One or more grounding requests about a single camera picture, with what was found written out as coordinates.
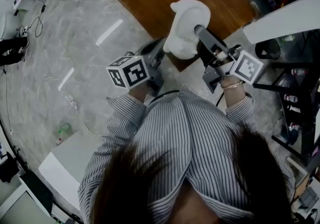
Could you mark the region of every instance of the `marble floor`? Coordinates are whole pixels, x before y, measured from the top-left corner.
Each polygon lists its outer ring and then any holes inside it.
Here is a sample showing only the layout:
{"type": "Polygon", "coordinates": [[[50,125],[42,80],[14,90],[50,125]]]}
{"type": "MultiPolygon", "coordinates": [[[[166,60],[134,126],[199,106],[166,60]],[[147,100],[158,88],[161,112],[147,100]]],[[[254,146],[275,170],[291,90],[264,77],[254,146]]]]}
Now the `marble floor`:
{"type": "MultiPolygon", "coordinates": [[[[126,51],[135,51],[151,40],[117,0],[43,1],[46,10],[41,16],[42,34],[36,38],[33,26],[25,62],[7,66],[6,77],[0,75],[0,117],[11,141],[21,149],[22,158],[38,175],[39,165],[54,147],[58,129],[65,122],[69,122],[74,131],[100,140],[101,137],[94,134],[103,133],[112,113],[106,96],[117,97],[125,93],[111,84],[105,67],[126,51]],[[97,46],[96,40],[119,19],[123,23],[97,46]],[[70,92],[66,87],[59,91],[57,79],[62,80],[72,68],[74,72],[66,81],[70,92]],[[70,93],[77,101],[78,111],[88,129],[79,116],[68,117],[75,114],[72,108],[65,109],[70,93]]],[[[42,3],[36,1],[32,9],[21,16],[21,24],[30,25],[40,14],[41,7],[42,3]]],[[[228,37],[226,43],[230,46],[241,44],[246,50],[254,51],[241,30],[228,37]]],[[[204,67],[200,60],[179,73],[165,57],[161,71],[165,81],[163,91],[179,89],[186,84],[191,91],[213,103],[221,95],[219,87],[214,94],[207,89],[202,80],[204,67]]],[[[247,89],[256,99],[258,128],[269,139],[275,122],[281,118],[277,96],[247,89]]],[[[271,144],[271,147],[275,149],[277,145],[271,144]]],[[[54,195],[66,209],[79,215],[56,193],[54,195]]]]}

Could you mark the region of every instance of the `shirt sleeve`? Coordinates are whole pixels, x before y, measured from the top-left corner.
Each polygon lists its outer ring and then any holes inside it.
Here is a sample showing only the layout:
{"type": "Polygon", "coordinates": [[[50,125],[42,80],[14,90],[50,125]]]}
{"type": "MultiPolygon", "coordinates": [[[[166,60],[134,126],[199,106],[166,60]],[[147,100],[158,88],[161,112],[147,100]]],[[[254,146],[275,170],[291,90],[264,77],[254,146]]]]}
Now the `shirt sleeve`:
{"type": "Polygon", "coordinates": [[[246,94],[243,100],[230,106],[225,112],[232,123],[247,125],[255,130],[256,123],[253,118],[254,108],[254,99],[249,94],[246,94]]]}
{"type": "Polygon", "coordinates": [[[296,192],[296,179],[295,175],[290,168],[290,166],[286,163],[285,160],[281,159],[278,155],[273,153],[273,156],[282,172],[285,186],[286,186],[286,194],[291,202],[294,199],[295,192],[296,192]]]}
{"type": "Polygon", "coordinates": [[[114,109],[114,113],[106,123],[106,133],[102,136],[103,143],[91,157],[78,190],[80,210],[85,223],[89,223],[91,197],[102,181],[111,153],[133,138],[146,108],[143,103],[130,95],[115,99],[107,98],[107,101],[114,109]]]}

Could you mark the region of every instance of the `hand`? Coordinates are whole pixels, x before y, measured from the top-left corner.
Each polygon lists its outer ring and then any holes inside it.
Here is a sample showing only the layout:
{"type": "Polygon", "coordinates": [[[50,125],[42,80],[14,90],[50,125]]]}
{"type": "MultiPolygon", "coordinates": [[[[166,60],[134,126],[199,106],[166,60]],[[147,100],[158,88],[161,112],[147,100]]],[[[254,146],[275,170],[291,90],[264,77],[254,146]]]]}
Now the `hand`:
{"type": "MultiPolygon", "coordinates": [[[[229,59],[226,58],[225,60],[223,60],[223,64],[229,63],[229,59]]],[[[222,81],[220,82],[221,86],[226,87],[232,84],[236,84],[238,82],[240,82],[241,80],[234,76],[234,75],[230,75],[230,76],[225,76],[223,77],[222,81]]]]}
{"type": "Polygon", "coordinates": [[[146,81],[130,89],[128,94],[143,103],[145,101],[145,98],[148,92],[149,92],[149,87],[148,87],[148,82],[146,81]]]}

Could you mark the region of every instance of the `bracelet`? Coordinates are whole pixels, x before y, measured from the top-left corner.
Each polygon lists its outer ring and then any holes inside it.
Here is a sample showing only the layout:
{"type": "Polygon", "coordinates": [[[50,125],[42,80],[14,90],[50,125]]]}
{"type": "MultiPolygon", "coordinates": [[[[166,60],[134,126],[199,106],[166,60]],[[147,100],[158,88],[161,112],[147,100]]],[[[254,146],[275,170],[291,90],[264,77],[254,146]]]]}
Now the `bracelet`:
{"type": "Polygon", "coordinates": [[[239,81],[238,83],[231,84],[231,85],[229,85],[229,86],[222,86],[222,85],[221,85],[221,88],[222,88],[223,90],[230,89],[230,88],[235,88],[235,87],[238,87],[238,86],[242,85],[243,83],[244,83],[243,80],[241,80],[241,81],[239,81]]]}

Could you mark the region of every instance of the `black stand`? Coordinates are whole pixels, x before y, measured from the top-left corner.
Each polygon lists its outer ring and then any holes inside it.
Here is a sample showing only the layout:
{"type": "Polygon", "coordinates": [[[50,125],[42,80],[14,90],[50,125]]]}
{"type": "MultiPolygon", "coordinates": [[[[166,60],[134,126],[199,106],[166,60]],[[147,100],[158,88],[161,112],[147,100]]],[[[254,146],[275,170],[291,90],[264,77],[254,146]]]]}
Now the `black stand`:
{"type": "Polygon", "coordinates": [[[315,167],[320,165],[320,150],[315,156],[313,152],[317,146],[320,147],[320,140],[315,141],[315,98],[319,87],[320,69],[316,62],[313,63],[273,63],[272,68],[282,68],[282,73],[271,85],[253,84],[254,88],[278,92],[283,108],[284,118],[286,122],[286,129],[288,134],[288,141],[283,142],[276,136],[272,139],[298,157],[301,162],[312,171],[315,167]],[[294,68],[307,69],[307,74],[301,83],[298,83],[295,76],[291,74],[294,68]],[[283,85],[282,81],[290,78],[291,83],[283,85]],[[285,101],[284,94],[294,95],[298,98],[297,103],[285,101]],[[290,111],[289,107],[296,107],[300,109],[300,113],[290,111]],[[290,123],[294,122],[301,126],[301,153],[290,147],[290,123]]]}

